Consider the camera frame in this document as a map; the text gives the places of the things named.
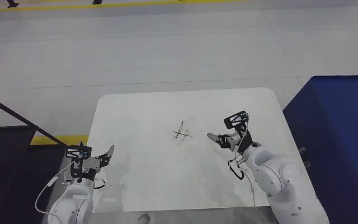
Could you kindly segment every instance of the gray floor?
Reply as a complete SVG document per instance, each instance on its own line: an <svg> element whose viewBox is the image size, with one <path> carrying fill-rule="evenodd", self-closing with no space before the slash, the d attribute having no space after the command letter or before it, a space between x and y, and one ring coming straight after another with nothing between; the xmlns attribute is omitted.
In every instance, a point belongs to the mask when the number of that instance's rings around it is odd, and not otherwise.
<svg viewBox="0 0 358 224"><path fill-rule="evenodd" d="M311 76L358 74L357 2L2 12L0 101L54 135L89 134L105 94L268 87L284 108ZM0 113L0 125L15 124ZM151 215L156 223L251 223L234 210Z"/></svg>

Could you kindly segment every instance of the blue cabinet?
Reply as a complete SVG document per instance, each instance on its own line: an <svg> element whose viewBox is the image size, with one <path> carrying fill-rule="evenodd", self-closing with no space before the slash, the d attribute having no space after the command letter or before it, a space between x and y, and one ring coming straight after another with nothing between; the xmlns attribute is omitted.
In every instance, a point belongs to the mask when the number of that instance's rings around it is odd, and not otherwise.
<svg viewBox="0 0 358 224"><path fill-rule="evenodd" d="M357 223L358 76L312 77L284 115L330 223Z"/></svg>

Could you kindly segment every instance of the tabletop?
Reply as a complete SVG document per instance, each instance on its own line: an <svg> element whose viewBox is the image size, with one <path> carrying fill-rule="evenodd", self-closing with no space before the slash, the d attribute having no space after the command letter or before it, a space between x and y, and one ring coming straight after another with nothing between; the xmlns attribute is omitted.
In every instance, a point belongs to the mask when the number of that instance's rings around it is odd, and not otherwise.
<svg viewBox="0 0 358 224"><path fill-rule="evenodd" d="M206 134L231 134L223 119L245 110L254 142L296 160L309 180L274 92L267 88L156 92L100 98L88 146L92 156L114 144L110 164L96 175L93 212L253 206L250 184L237 179L234 157ZM177 135L179 129L184 135ZM268 206L251 171L256 206Z"/></svg>

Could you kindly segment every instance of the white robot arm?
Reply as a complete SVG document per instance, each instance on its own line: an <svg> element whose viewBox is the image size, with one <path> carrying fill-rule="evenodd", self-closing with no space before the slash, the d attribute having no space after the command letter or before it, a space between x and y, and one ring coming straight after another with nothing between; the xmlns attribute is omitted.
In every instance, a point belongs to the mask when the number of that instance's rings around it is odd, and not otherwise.
<svg viewBox="0 0 358 224"><path fill-rule="evenodd" d="M236 132L222 136L208 133L208 137L221 148L230 148L242 155L237 166L245 162L251 169L280 224L329 223L312 185L303 178L295 161L287 155L274 155L261 144L252 142L245 111L224 122L228 129L235 128Z"/></svg>
<svg viewBox="0 0 358 224"><path fill-rule="evenodd" d="M101 171L102 167L109 164L114 146L98 157L90 157L91 150L91 147L83 144L69 146L66 149L66 157L72 159L71 175L73 179L67 181L69 186L52 205L48 213L49 224L84 224L90 220L93 210L93 191L105 186L105 182L102 180L103 185L95 188L95 175Z"/></svg>

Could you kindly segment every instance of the black pole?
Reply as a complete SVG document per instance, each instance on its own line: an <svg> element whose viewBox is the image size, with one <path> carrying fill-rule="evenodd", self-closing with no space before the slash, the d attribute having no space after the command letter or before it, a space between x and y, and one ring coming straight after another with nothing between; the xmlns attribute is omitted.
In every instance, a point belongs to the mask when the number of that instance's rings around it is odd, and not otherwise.
<svg viewBox="0 0 358 224"><path fill-rule="evenodd" d="M21 116L20 114L16 113L15 111L11 110L10 108L8 108L7 106L3 105L0 103L0 109L2 109L3 111L7 112L8 114L10 114L11 116L13 116L14 118L17 118L18 120L24 122L25 124L27 124L28 126L35 128L36 131L40 132L41 134L43 134L44 136L48 137L49 139L51 139L52 141L67 147L67 145L63 142L61 142L60 140L58 140L57 138L55 138L54 136L52 136L51 134L49 134L48 132L46 132L45 130L43 130L42 128L38 127L37 125L35 125L34 123L32 123L31 121L27 120L26 118L24 118L23 116Z"/></svg>

